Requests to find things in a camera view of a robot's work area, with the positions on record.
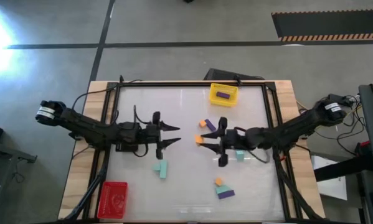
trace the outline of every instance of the teal block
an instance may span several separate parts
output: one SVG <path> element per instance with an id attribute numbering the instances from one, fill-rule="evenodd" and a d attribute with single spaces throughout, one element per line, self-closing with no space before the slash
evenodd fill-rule
<path id="1" fill-rule="evenodd" d="M 227 192 L 229 190 L 232 190 L 230 187 L 222 184 L 221 186 L 216 186 L 215 187 L 215 191 L 217 192 L 217 194 L 221 194 L 221 193 L 224 193 L 224 192 Z"/>
<path id="2" fill-rule="evenodd" d="M 244 161 L 244 151 L 243 150 L 236 150 L 236 159 L 238 161 Z"/>
<path id="3" fill-rule="evenodd" d="M 165 179 L 167 177 L 167 160 L 163 159 L 160 161 L 160 178 Z"/>
<path id="4" fill-rule="evenodd" d="M 153 165 L 153 170 L 154 171 L 160 171 L 160 163 Z"/>

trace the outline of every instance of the white label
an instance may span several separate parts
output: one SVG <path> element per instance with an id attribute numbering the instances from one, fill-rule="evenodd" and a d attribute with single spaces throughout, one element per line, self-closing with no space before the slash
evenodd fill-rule
<path id="1" fill-rule="evenodd" d="M 50 108 L 48 108 L 48 107 L 45 107 L 45 106 L 41 106 L 41 107 L 39 108 L 39 110 L 41 110 L 41 111 L 45 111 L 45 112 L 48 112 L 48 113 L 55 113 L 55 110 L 52 110 L 52 109 L 50 109 Z"/>
<path id="2" fill-rule="evenodd" d="M 331 103 L 331 104 L 329 104 L 329 105 L 326 105 L 326 106 L 324 107 L 324 109 L 328 110 L 328 109 L 330 109 L 330 108 L 334 108 L 334 107 L 336 107 L 336 106 L 338 106 L 338 103 Z"/>
<path id="3" fill-rule="evenodd" d="M 338 106 L 338 107 L 335 107 L 335 108 L 331 108 L 331 111 L 332 112 L 336 112 L 336 111 L 339 111 L 341 110 L 341 108 Z"/>
<path id="4" fill-rule="evenodd" d="M 38 114 L 38 115 L 42 115 L 42 116 L 46 116 L 46 117 L 48 117 L 48 118 L 50 118 L 50 119 L 54 119 L 54 118 L 55 118 L 54 115 L 52 115 L 52 114 L 50 114 L 50 113 L 46 113 L 45 111 L 38 111 L 37 114 Z"/>

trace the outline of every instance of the red basket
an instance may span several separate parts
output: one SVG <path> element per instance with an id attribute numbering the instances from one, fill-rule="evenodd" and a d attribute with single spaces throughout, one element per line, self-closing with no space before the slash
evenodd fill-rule
<path id="1" fill-rule="evenodd" d="M 99 200 L 98 218 L 123 218 L 127 191 L 126 182 L 104 182 Z"/>

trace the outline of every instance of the yellow and black striped edge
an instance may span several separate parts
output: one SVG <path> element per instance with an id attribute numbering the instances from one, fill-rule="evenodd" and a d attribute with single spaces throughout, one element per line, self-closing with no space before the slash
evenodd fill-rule
<path id="1" fill-rule="evenodd" d="M 359 12 L 373 11 L 373 9 L 357 9 L 357 10 L 336 10 L 336 11 L 304 11 L 304 12 L 273 12 L 271 15 L 277 14 L 306 14 L 306 13 L 324 13 L 324 12 Z M 298 35 L 279 37 L 281 41 L 319 41 L 319 40 L 373 40 L 373 33 L 368 34 L 334 34 L 334 35 Z"/>
<path id="2" fill-rule="evenodd" d="M 373 34 L 304 35 L 280 37 L 281 41 L 373 40 Z"/>

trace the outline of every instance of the wooden table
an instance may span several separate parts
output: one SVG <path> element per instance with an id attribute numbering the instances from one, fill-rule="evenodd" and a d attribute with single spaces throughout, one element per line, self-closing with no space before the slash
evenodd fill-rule
<path id="1" fill-rule="evenodd" d="M 193 82 L 212 82 L 212 81 L 193 81 Z M 298 115 L 298 107 L 296 104 L 296 98 L 293 91 L 293 86 L 289 80 L 265 80 L 265 81 L 251 81 L 251 82 L 275 82 L 276 91 L 278 93 L 278 101 L 280 104 L 281 115 L 283 122 L 286 122 Z M 108 81 L 96 81 L 91 82 L 89 91 L 104 90 L 107 86 Z M 103 102 L 105 98 L 105 92 L 94 93 L 87 96 L 85 102 L 84 112 L 85 116 L 89 116 L 93 119 L 100 120 L 102 115 Z M 107 123 L 111 119 L 111 109 L 113 106 L 114 94 L 110 98 Z M 271 111 L 275 112 L 273 108 L 273 102 L 271 103 Z M 274 123 L 276 125 L 276 116 L 273 116 Z M 306 141 L 299 140 L 299 145 L 306 146 Z M 83 141 L 78 141 L 75 145 L 74 154 L 85 149 L 87 143 Z M 62 199 L 62 204 L 60 206 L 59 218 L 66 217 L 72 209 L 79 203 L 80 199 L 84 195 L 86 189 L 88 188 L 88 181 L 91 172 L 92 160 L 93 160 L 94 149 L 87 149 L 85 152 L 79 154 L 70 165 L 70 170 L 67 176 L 67 183 L 65 186 L 65 191 Z M 104 152 L 101 152 L 100 162 L 102 162 Z M 318 185 L 316 184 L 316 179 L 313 172 L 313 167 L 309 152 L 300 149 L 298 147 L 293 148 L 290 151 L 291 163 L 293 164 L 293 172 L 295 175 L 295 180 L 297 188 L 308 202 L 308 204 L 313 208 L 313 210 L 324 217 L 324 210 L 322 206 L 322 201 L 319 196 Z M 92 204 L 90 206 L 90 217 L 95 214 L 95 207 L 98 195 L 98 188 L 93 194 Z M 290 207 L 290 213 L 292 217 L 295 217 L 295 210 L 293 205 L 293 200 L 290 192 L 287 189 L 288 203 Z"/>

